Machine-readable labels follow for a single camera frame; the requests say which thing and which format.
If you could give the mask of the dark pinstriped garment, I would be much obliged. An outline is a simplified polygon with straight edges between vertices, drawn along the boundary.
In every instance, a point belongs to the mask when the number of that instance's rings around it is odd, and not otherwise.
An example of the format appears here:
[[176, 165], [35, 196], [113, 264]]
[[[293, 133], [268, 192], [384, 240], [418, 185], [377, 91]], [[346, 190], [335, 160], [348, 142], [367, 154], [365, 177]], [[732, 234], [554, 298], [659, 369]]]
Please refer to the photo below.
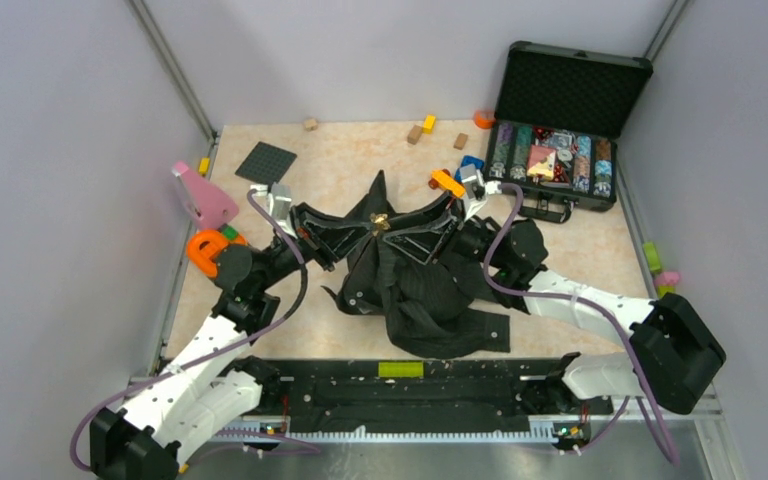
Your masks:
[[[347, 217], [368, 220], [380, 213], [405, 213], [389, 202], [384, 173], [376, 175]], [[480, 260], [459, 252], [422, 265], [384, 243], [384, 236], [394, 233], [373, 235], [348, 255], [339, 290], [328, 292], [336, 308], [347, 315], [382, 317], [390, 342], [418, 357], [510, 352], [509, 316], [471, 306], [496, 300]]]

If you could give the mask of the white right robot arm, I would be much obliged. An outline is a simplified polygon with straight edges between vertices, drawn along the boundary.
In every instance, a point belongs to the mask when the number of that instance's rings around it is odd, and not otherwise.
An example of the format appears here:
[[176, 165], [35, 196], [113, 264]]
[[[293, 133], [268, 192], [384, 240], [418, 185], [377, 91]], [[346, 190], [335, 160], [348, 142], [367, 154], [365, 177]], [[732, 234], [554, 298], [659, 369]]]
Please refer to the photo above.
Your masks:
[[371, 220], [388, 334], [411, 354], [450, 359], [508, 351], [508, 318], [474, 309], [481, 299], [564, 321], [621, 347], [618, 354], [570, 358], [546, 385], [549, 404], [560, 412], [622, 395], [648, 401], [653, 411], [688, 414], [725, 364], [723, 347], [686, 298], [614, 295], [549, 269], [532, 220], [480, 218], [450, 196]]

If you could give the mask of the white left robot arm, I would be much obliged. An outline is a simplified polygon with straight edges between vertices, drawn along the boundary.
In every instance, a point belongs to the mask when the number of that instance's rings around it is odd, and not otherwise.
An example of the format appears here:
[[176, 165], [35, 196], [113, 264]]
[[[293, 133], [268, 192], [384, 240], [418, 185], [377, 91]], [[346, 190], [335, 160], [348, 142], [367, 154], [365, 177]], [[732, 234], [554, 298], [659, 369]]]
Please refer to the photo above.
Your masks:
[[245, 370], [232, 371], [222, 383], [216, 378], [300, 308], [309, 286], [308, 262], [330, 270], [356, 258], [394, 214], [388, 201], [370, 198], [343, 217], [300, 204], [281, 220], [266, 217], [274, 237], [263, 249], [214, 230], [200, 232], [194, 246], [207, 246], [208, 276], [220, 297], [161, 373], [123, 391], [118, 410], [104, 402], [85, 418], [90, 470], [100, 479], [173, 479], [232, 418], [274, 410], [281, 397], [274, 380]]

